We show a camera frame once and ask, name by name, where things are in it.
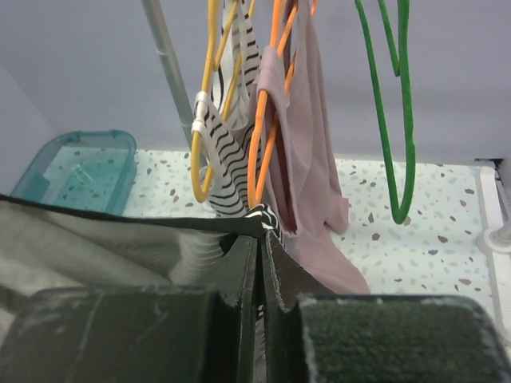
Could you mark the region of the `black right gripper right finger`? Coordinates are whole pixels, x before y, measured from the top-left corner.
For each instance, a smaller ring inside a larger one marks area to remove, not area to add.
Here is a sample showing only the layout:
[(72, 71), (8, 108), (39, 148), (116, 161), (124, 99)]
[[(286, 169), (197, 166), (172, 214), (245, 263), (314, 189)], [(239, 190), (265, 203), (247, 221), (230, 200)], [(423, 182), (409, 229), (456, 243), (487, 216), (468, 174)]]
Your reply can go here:
[(270, 382), (507, 382), (489, 315), (459, 295), (335, 295), (261, 243)]

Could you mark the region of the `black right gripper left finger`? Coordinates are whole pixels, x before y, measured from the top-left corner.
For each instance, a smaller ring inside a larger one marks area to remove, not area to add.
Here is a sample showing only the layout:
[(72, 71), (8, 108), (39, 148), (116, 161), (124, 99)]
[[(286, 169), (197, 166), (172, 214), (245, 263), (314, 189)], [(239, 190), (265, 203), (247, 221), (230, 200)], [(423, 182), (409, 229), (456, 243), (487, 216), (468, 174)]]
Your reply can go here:
[(36, 293), (2, 345), (2, 381), (251, 381), (257, 252), (240, 236), (191, 286)]

